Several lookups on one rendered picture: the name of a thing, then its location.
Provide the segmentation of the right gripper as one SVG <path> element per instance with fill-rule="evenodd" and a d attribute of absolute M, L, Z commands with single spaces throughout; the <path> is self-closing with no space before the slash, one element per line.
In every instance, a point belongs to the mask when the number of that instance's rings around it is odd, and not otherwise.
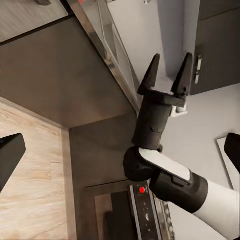
<path fill-rule="evenodd" d="M 143 96 L 143 102 L 136 122 L 140 128 L 151 130 L 155 133 L 163 133 L 172 107 L 185 107 L 186 98 L 190 95 L 193 60 L 192 53 L 188 52 L 171 89 L 174 95 L 170 95 L 153 90 L 157 81 L 160 55 L 156 55 L 153 58 L 137 91 L 139 95 Z"/>

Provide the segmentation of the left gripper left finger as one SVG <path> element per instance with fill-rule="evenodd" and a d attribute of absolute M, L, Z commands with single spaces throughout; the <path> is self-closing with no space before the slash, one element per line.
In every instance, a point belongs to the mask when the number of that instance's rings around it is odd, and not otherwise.
<path fill-rule="evenodd" d="M 0 138 L 0 193 L 26 153 L 22 133 Z"/>

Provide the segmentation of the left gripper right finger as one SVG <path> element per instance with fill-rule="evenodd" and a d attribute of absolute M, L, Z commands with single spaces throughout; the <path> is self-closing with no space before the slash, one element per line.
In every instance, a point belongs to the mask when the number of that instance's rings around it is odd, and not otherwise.
<path fill-rule="evenodd" d="M 224 151 L 240 172 L 240 134 L 228 133 Z"/>

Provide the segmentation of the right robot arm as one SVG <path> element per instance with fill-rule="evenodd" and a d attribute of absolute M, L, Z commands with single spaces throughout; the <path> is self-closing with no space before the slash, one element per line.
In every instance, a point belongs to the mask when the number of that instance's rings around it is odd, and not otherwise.
<path fill-rule="evenodd" d="M 153 90 L 160 55 L 156 55 L 137 93 L 143 96 L 132 147 L 124 154 L 126 177 L 150 180 L 149 188 L 161 201 L 169 201 L 193 214 L 226 240 L 240 240 L 240 192 L 212 182 L 164 155 L 160 144 L 168 119 L 187 111 L 194 57 L 188 52 L 177 73 L 174 95 Z"/>

